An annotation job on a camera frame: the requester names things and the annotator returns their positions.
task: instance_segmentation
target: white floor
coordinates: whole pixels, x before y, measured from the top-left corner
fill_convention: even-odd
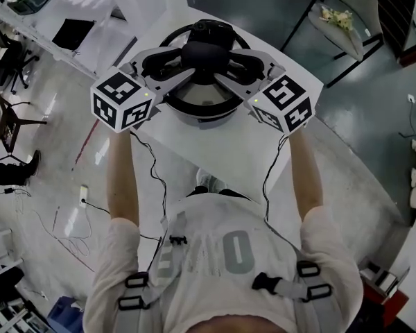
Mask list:
[[[26,188],[32,197],[0,195],[1,226],[13,230],[13,254],[24,259],[26,277],[20,287],[43,314],[49,313],[60,296],[86,298],[98,262],[100,243],[110,221],[105,212],[89,206],[85,211],[78,205],[80,186],[87,185],[88,201],[107,208],[105,154],[110,131],[104,125],[97,125],[76,164],[96,121],[89,106],[91,84],[90,78],[63,62],[55,62],[45,53],[34,68],[29,89],[19,88],[17,95],[10,98],[12,102],[32,103],[16,108],[21,117],[46,117],[48,121],[46,126],[23,126],[17,141],[18,153],[24,160],[35,149],[42,151],[38,175]],[[340,226],[345,243],[355,259],[360,260],[382,242],[397,215],[395,207],[360,160],[326,126],[314,119],[308,133],[322,174],[326,203]],[[191,192],[197,168],[146,135],[139,133],[139,136],[151,144],[156,154],[157,171],[168,185],[167,203]],[[164,190],[160,182],[149,175],[153,163],[150,153],[134,139],[132,149],[139,189],[141,232],[158,237]],[[300,221],[290,164],[269,197],[273,225],[298,243]],[[149,264],[155,245],[155,241],[141,240],[141,268]],[[47,300],[37,294],[41,291]]]

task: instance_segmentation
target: black office chair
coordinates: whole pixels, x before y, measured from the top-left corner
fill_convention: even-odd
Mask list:
[[[17,77],[19,77],[23,87],[27,89],[28,84],[26,84],[23,79],[23,68],[33,60],[39,60],[38,55],[33,55],[25,60],[26,56],[29,56],[32,51],[28,49],[25,50],[24,45],[21,42],[10,39],[7,35],[3,34],[1,30],[0,47],[7,48],[0,58],[0,88],[5,88],[13,77],[11,93],[15,94],[16,91],[14,90],[14,86]]]

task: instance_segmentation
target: gray floor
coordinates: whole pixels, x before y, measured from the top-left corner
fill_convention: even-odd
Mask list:
[[[310,0],[188,0],[189,5],[225,19],[280,48]],[[331,6],[335,1],[327,0]],[[351,63],[350,57],[333,61],[339,49],[307,21],[301,25],[285,53],[324,83]],[[401,68],[388,46],[331,89],[324,89],[317,113],[383,185],[397,204],[405,223],[412,219],[408,205],[410,168],[416,154],[409,139],[407,94],[416,97],[416,64]],[[413,108],[416,129],[416,106]]]

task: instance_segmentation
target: white table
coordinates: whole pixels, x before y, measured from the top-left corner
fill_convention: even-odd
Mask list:
[[[200,19],[220,20],[193,8],[189,8],[187,16],[181,17],[179,22],[174,21],[171,16],[166,11],[129,50],[119,66],[129,62],[140,51],[158,47],[165,37],[179,27],[193,24]],[[251,49],[265,51],[280,63],[287,70],[287,74],[306,90],[312,105],[316,104],[323,86],[320,80],[276,48],[239,27],[233,28]],[[167,105],[160,105],[159,109],[161,112],[145,122],[140,127],[141,131],[226,182],[231,189],[263,203],[262,185],[276,156],[282,133],[258,123],[254,117],[248,115],[249,110],[243,105],[239,106],[228,122],[209,130],[199,130],[183,123]],[[267,180],[267,193],[289,159],[290,146],[286,142]]]

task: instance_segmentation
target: white t-shirt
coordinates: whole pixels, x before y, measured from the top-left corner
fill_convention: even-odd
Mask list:
[[[171,212],[184,215],[189,242],[177,288],[171,297],[165,291],[161,299],[164,333],[185,333],[197,323],[225,315],[258,316],[288,333],[297,332],[292,300],[251,289],[260,272],[292,280],[296,266],[294,250],[267,227],[259,207],[244,198],[201,194],[185,198]],[[139,240],[132,222],[111,221],[86,304],[86,333],[113,332],[124,280],[138,269]],[[363,297],[357,266],[323,207],[306,215],[301,240],[304,254],[333,287],[344,332]]]

